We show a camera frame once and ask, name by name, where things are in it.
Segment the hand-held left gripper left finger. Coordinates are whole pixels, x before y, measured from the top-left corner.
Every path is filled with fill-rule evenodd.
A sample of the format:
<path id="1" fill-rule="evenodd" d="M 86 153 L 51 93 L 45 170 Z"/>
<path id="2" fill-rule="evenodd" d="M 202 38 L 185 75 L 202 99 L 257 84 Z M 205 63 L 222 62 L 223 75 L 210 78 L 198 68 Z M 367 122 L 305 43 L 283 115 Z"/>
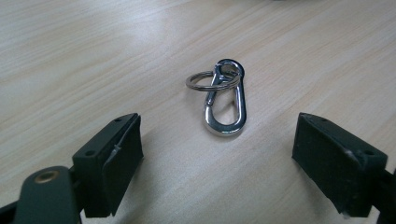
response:
<path id="1" fill-rule="evenodd" d="M 86 217 L 116 214 L 144 157 L 140 124 L 136 113 L 113 119 L 73 155 L 74 174 L 84 189 Z"/>

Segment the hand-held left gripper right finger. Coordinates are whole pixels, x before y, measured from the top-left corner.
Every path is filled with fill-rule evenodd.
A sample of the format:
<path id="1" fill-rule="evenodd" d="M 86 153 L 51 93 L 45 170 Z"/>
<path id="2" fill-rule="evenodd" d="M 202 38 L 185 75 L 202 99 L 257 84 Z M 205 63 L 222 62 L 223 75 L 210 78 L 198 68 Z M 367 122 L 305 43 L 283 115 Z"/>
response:
<path id="1" fill-rule="evenodd" d="M 367 217 L 388 156 L 328 119 L 298 116 L 292 158 L 338 212 Z"/>

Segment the silver metal carabiner clip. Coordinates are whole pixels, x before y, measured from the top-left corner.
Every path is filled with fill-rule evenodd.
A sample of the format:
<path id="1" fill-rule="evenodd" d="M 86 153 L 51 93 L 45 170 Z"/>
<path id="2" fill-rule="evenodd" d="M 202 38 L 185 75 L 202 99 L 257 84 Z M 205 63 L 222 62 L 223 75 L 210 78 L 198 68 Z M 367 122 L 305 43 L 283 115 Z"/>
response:
<path id="1" fill-rule="evenodd" d="M 214 66 L 214 77 L 212 85 L 215 86 L 213 91 L 209 91 L 205 98 L 204 117 L 206 128 L 220 136 L 230 136 L 239 133 L 247 120 L 247 108 L 245 101 L 245 92 L 243 79 L 245 69 L 243 66 L 232 59 L 222 59 Z M 237 118 L 231 124 L 222 124 L 216 120 L 213 105 L 219 91 L 220 84 L 229 84 L 236 78 L 236 83 L 232 84 L 231 89 L 234 91 L 234 102 L 236 106 Z"/>

